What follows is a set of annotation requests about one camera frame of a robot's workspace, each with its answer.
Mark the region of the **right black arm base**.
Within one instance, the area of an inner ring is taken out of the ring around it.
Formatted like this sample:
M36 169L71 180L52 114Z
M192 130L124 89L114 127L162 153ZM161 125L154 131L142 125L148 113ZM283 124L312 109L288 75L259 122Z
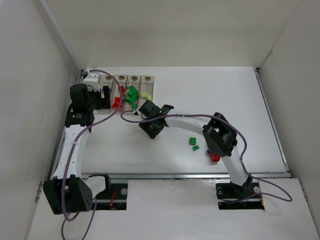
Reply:
M254 195L255 190L260 191L258 182L252 182L247 189L230 182L215 184L219 210L264 210L264 202L260 195Z

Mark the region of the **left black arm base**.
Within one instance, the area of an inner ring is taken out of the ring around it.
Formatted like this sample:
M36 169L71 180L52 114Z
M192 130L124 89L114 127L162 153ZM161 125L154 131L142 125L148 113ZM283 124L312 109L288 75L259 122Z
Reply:
M127 209L128 183L111 184L111 191L104 190L95 198L97 211L125 211Z

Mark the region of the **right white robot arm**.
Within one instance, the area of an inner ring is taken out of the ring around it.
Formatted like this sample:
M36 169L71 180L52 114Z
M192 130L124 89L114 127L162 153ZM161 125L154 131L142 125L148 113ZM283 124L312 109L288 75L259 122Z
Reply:
M144 117L139 127L154 139L165 127L187 130L204 137L207 148L219 156L226 167L230 182L240 188L247 188L252 178L242 166L238 151L237 133L226 118L216 112L213 116L177 112L171 105L161 108L146 101L138 111Z

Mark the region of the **small yellow lego piece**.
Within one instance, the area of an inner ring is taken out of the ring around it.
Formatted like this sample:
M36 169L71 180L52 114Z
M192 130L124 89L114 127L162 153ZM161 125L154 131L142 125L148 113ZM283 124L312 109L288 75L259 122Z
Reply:
M141 98L146 99L148 97L148 93L147 92L142 92L141 93Z

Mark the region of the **green long lego brick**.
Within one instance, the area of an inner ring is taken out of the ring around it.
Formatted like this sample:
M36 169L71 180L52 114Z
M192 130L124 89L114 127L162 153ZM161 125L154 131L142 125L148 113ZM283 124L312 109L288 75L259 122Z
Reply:
M124 98L126 102L134 104L139 98L138 92L128 91L126 97Z

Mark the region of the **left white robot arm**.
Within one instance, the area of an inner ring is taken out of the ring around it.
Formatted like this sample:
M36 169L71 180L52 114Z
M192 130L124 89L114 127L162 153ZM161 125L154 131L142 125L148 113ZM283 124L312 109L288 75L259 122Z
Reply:
M88 212L100 193L111 193L108 174L93 174L82 178L85 146L94 123L94 90L80 83L69 89L71 104L64 123L64 143L56 170L45 180L43 191L55 215Z

